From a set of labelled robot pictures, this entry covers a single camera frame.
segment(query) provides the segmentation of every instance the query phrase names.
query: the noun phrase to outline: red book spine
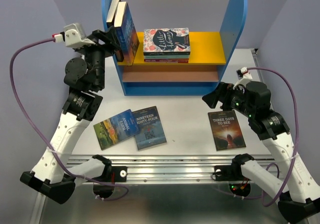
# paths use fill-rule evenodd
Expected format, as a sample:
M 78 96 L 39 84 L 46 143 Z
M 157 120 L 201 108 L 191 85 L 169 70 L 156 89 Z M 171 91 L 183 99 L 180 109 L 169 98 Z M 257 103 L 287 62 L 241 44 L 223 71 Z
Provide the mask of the red book spine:
M 189 60 L 186 60 L 186 59 L 145 59 L 145 62 L 168 62 L 168 63 L 187 64 L 187 63 L 189 63 Z

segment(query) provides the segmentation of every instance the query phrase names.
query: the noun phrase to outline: tabletop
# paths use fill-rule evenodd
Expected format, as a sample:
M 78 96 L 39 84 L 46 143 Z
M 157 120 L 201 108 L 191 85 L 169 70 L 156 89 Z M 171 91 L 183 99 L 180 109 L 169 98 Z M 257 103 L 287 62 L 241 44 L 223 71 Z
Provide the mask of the tabletop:
M 236 70 L 253 67 L 255 62 L 250 49 L 236 49 L 222 78 L 223 82 L 235 83 L 238 78 Z M 246 148 L 216 151 L 208 113 L 220 111 L 210 109 L 201 96 L 124 96 L 112 58 L 105 61 L 105 89 L 98 94 L 103 96 L 101 106 L 89 127 L 80 137 L 74 151 L 75 155 L 236 155 L 249 153 L 269 155 L 269 151 L 259 141 L 257 135 L 248 125 L 248 119 L 237 113 L 237 118 Z M 259 80 L 258 73 L 252 71 L 254 80 Z M 134 138 L 125 140 L 106 150 L 101 150 L 93 125 L 127 109 L 132 111 L 157 106 L 166 135 L 167 143 L 138 151 Z

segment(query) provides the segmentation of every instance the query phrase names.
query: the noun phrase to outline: screw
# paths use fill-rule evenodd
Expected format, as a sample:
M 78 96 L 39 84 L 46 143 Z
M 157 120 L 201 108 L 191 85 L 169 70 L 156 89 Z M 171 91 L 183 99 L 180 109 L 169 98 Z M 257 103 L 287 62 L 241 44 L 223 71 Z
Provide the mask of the screw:
M 127 174 L 127 173 L 126 173 L 125 170 L 120 171 L 120 176 L 121 176 L 121 177 L 126 177 L 126 176 L 127 176 L 126 174 Z

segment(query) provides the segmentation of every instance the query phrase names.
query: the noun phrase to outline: gray floor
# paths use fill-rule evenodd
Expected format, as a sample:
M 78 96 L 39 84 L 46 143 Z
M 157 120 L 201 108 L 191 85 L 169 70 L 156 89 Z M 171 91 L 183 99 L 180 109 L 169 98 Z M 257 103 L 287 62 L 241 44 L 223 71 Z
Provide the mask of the gray floor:
M 251 195 L 259 194 L 254 186 Z M 63 205 L 46 200 L 40 223 L 287 224 L 276 205 L 265 208 L 261 200 L 235 199 L 206 184 L 131 186 L 125 198 L 112 202 L 95 200 L 92 185 L 86 184 Z

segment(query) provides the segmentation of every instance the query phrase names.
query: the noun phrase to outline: wooden shelf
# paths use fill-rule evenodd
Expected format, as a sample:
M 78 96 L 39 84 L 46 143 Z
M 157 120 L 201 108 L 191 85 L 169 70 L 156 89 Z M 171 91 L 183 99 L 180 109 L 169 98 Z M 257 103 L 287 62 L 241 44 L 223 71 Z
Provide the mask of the wooden shelf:
M 123 82 L 217 82 L 217 67 L 193 66 L 124 66 Z
M 154 65 L 225 65 L 225 54 L 222 47 L 221 37 L 219 32 L 190 32 L 190 47 L 191 53 L 188 64 L 182 63 L 163 63 L 163 62 L 144 62 L 143 32 L 138 32 L 140 41 L 135 61 L 133 65 L 154 66 Z M 123 62 L 118 62 L 118 65 L 127 65 Z

